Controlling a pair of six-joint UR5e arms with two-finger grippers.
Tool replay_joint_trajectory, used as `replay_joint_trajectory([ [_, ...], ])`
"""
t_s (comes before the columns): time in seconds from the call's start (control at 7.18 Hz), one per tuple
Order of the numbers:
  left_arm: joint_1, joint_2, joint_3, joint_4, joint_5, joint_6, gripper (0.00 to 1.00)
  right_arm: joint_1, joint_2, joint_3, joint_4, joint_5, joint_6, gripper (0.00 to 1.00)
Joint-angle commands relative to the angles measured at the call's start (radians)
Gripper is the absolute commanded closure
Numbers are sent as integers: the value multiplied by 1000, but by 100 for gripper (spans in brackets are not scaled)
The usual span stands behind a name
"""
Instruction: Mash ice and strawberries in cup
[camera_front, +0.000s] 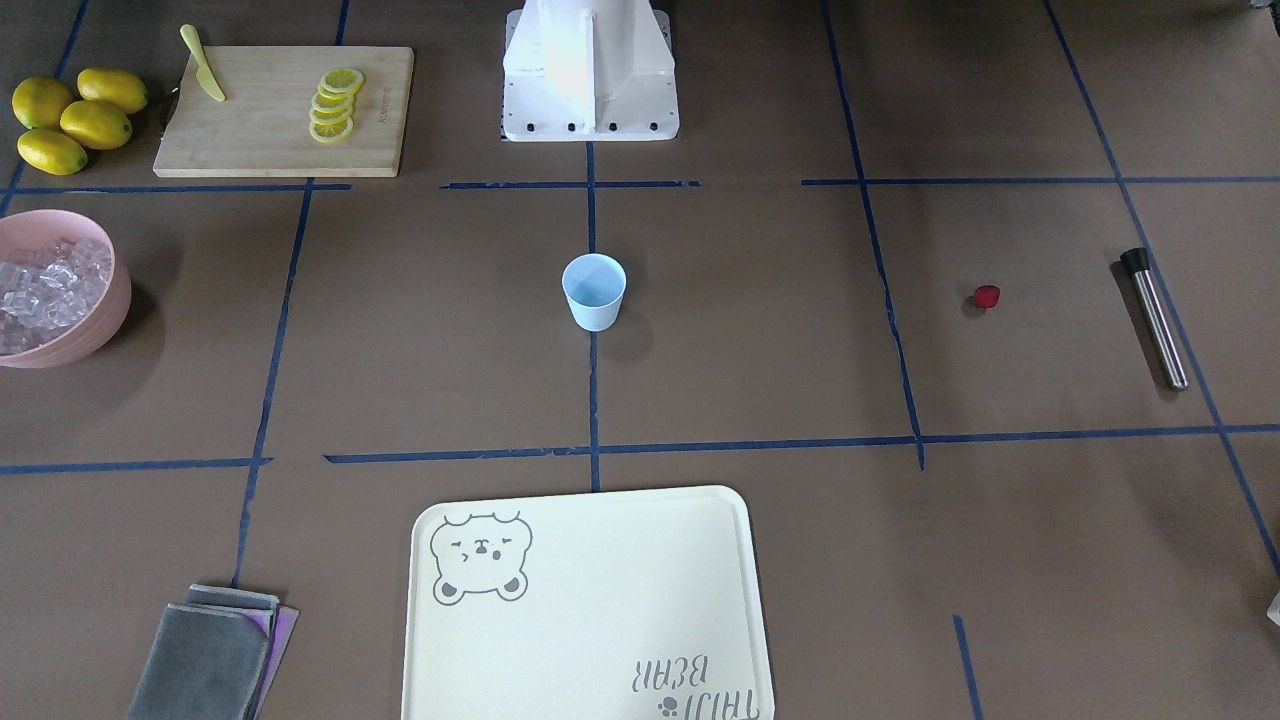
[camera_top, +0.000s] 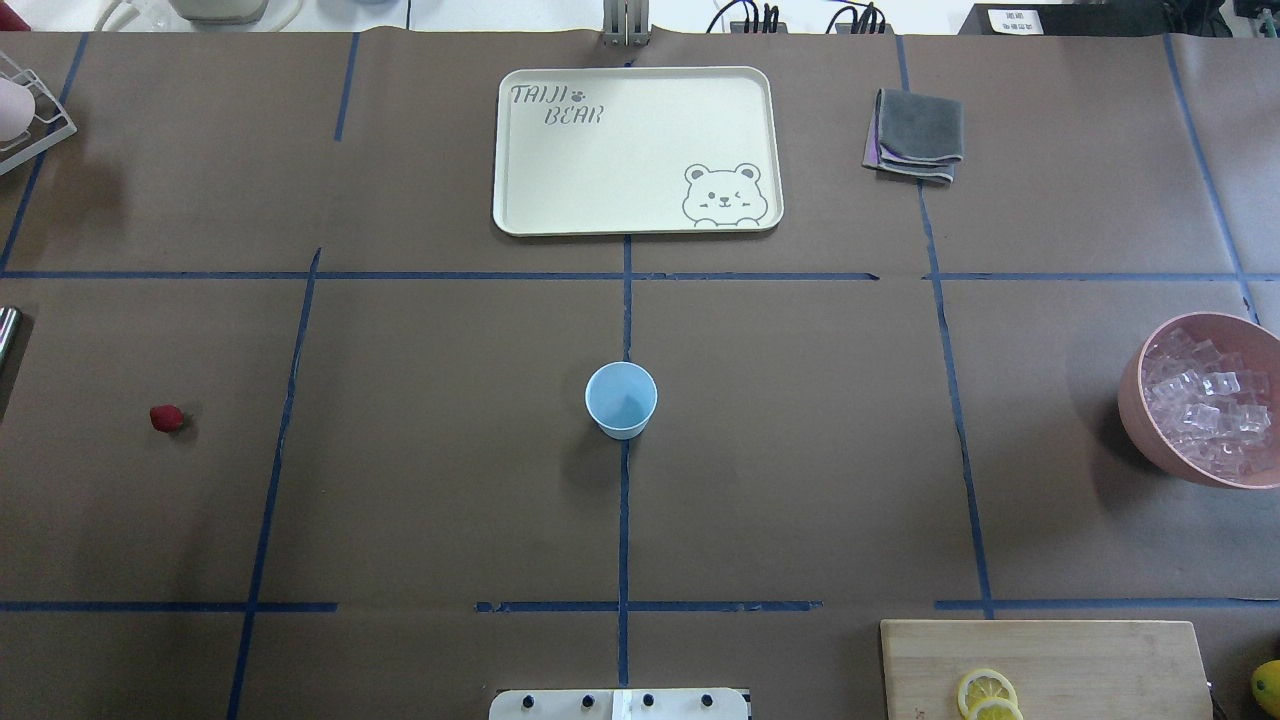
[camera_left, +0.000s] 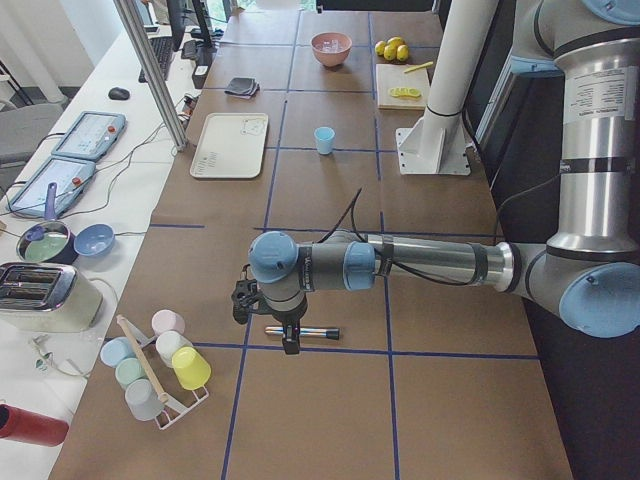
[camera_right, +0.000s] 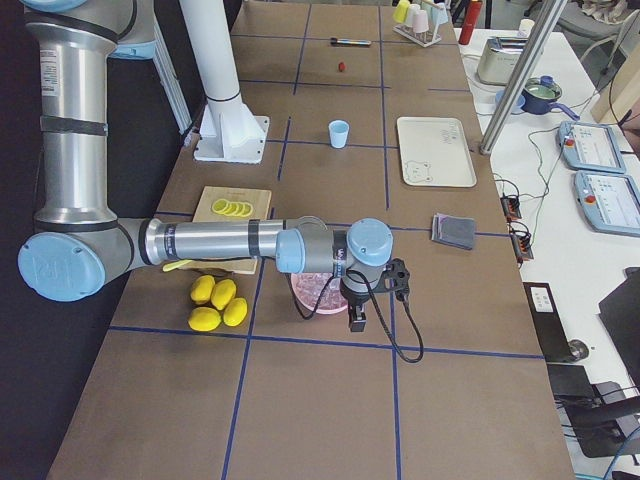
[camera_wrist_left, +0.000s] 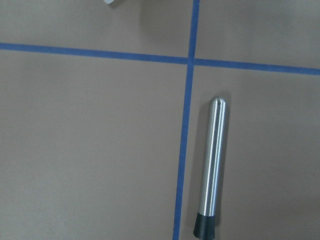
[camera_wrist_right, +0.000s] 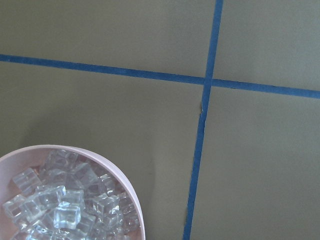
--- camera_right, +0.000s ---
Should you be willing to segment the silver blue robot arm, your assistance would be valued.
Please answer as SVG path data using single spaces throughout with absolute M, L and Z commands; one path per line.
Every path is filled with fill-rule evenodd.
M 376 219 L 333 230 L 315 217 L 165 223 L 122 219 L 107 204 L 107 60 L 154 50 L 150 1 L 28 1 L 25 24 L 40 48 L 45 202 L 17 262 L 39 295 L 70 302 L 133 269 L 172 260 L 270 258 L 286 274 L 328 273 L 340 282 L 349 327 L 364 306 L 399 292 L 403 263 Z

